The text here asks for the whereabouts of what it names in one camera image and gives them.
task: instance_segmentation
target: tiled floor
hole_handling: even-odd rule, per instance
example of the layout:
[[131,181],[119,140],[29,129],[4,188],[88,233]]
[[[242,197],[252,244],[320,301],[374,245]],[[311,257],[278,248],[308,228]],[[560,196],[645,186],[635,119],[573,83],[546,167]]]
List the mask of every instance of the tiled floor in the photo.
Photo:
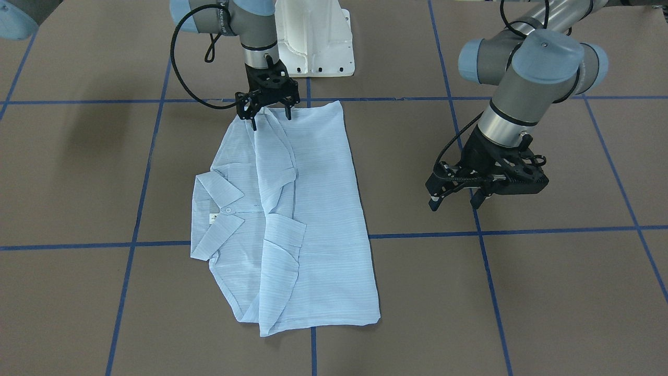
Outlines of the tiled floor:
[[[461,192],[432,213],[433,158],[494,92],[461,79],[459,50],[501,29],[498,5],[340,2],[355,75],[299,83],[304,106],[343,103],[379,324],[261,339],[234,320],[188,257],[192,182],[234,112],[180,88],[166,1],[69,0],[34,39],[0,40],[0,375],[668,374],[660,10],[574,27],[611,67],[534,133],[541,194],[472,211]],[[179,39],[194,91],[245,90],[238,41],[208,66],[207,44]]]

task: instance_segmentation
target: light blue joint cap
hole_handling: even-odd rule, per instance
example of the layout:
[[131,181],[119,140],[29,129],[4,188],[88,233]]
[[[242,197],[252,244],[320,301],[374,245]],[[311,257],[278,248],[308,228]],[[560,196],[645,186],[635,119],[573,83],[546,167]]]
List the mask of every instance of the light blue joint cap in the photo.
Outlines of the light blue joint cap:
[[33,35],[39,25],[14,4],[0,0],[0,37],[22,40]]
[[272,15],[276,13],[276,7],[273,0],[232,0],[237,7],[257,14],[257,15]]
[[591,44],[591,43],[583,43],[591,47],[594,52],[596,52],[596,55],[599,57],[599,74],[596,76],[596,80],[594,80],[594,83],[591,84],[591,87],[584,91],[585,93],[588,92],[589,90],[592,90],[593,88],[597,87],[601,82],[603,82],[603,79],[605,76],[608,74],[608,54],[605,53],[603,48],[601,48],[598,45]]
[[573,77],[585,49],[573,38],[553,30],[538,29],[524,40],[512,58],[520,77],[537,84],[558,84]]
[[483,39],[473,39],[463,46],[457,63],[460,75],[467,81],[480,83],[478,78],[478,50]]
[[[189,11],[192,11],[188,0],[170,0],[169,10],[172,14],[174,25],[178,24],[183,16],[188,14]],[[198,33],[199,31],[197,31],[197,26],[195,26],[195,18],[188,18],[186,22],[183,23],[181,30],[189,31],[190,33]]]

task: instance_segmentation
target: fabric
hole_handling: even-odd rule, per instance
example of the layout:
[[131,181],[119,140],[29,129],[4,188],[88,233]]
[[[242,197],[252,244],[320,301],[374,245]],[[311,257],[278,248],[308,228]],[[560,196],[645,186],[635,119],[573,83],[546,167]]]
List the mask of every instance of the fabric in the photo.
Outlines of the fabric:
[[239,322],[265,337],[380,318],[343,109],[235,118],[192,196],[191,252]]

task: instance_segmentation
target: black cable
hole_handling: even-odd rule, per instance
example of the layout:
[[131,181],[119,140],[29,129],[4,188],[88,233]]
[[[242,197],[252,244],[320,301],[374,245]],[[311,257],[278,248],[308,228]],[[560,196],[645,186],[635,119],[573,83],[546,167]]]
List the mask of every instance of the black cable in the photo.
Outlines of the black cable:
[[[446,153],[446,151],[452,146],[452,144],[454,144],[454,142],[457,141],[457,138],[460,138],[460,137],[462,136],[462,134],[463,134],[464,132],[466,132],[467,129],[471,128],[471,126],[472,126],[473,124],[475,124],[478,120],[480,120],[480,117],[481,117],[481,116],[482,116],[482,112],[479,113],[473,120],[471,120],[471,122],[468,123],[464,128],[462,128],[459,132],[457,132],[457,134],[455,134],[455,137],[453,137],[452,140],[450,140],[450,141],[446,144],[446,146],[443,148],[443,150],[441,150],[441,153],[440,153],[440,154],[438,155],[438,157],[436,158],[436,162],[434,163],[434,167],[436,167],[436,165],[438,165],[438,164],[441,162],[441,158],[442,158],[443,155]],[[453,178],[450,178],[450,177],[442,177],[442,176],[439,176],[439,175],[436,173],[436,168],[434,169],[434,174],[435,174],[437,177],[439,177],[440,179],[447,180],[447,181],[481,181],[481,182],[482,182],[482,181],[486,181],[486,180],[487,180],[487,179],[485,179],[485,178],[480,178],[480,177],[453,177]]]
[[[499,4],[499,13],[501,14],[501,20],[503,21],[503,24],[508,28],[508,30],[512,31],[513,34],[517,35],[518,37],[521,37],[522,39],[526,38],[526,34],[523,34],[519,32],[517,29],[515,29],[509,22],[508,18],[506,18],[506,12],[503,9],[503,4],[505,0],[501,0],[501,4]],[[550,18],[550,0],[545,0],[545,21],[542,24],[543,29],[547,29],[547,21]]]
[[204,55],[204,62],[205,63],[213,63],[213,61],[216,59],[216,42],[220,37],[222,36],[221,33],[218,33],[216,37],[213,36],[213,34],[209,34],[209,38],[211,38],[211,44],[209,45],[208,50],[206,51],[206,55]]
[[221,9],[223,11],[227,11],[223,6],[218,5],[218,4],[207,4],[207,5],[202,5],[201,7],[197,7],[193,9],[192,11],[189,11],[181,21],[179,21],[176,24],[176,29],[174,29],[174,34],[172,35],[172,44],[170,46],[170,59],[172,60],[172,68],[174,68],[174,73],[176,74],[176,78],[178,78],[178,81],[181,83],[181,86],[183,86],[183,89],[190,95],[193,99],[195,99],[197,102],[209,107],[213,108],[215,110],[226,110],[228,108],[235,107],[239,101],[237,100],[236,102],[232,104],[227,104],[225,106],[216,106],[215,104],[210,104],[205,101],[203,101],[201,98],[195,95],[190,89],[188,88],[188,85],[183,81],[183,78],[181,77],[181,73],[178,71],[178,68],[176,67],[176,58],[174,57],[174,48],[176,47],[176,37],[178,36],[178,32],[181,31],[181,27],[183,26],[184,23],[186,23],[186,20],[190,17],[192,17],[195,13],[198,13],[200,11],[203,11],[205,9]]

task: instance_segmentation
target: light blue shirt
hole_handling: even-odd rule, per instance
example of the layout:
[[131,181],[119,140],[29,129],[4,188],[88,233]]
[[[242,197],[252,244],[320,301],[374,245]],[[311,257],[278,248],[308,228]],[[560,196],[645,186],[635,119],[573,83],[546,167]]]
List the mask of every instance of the light blue shirt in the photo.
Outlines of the light blue shirt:
[[260,336],[380,317],[343,109],[263,108],[234,119],[198,175],[191,257],[208,260],[235,318]]

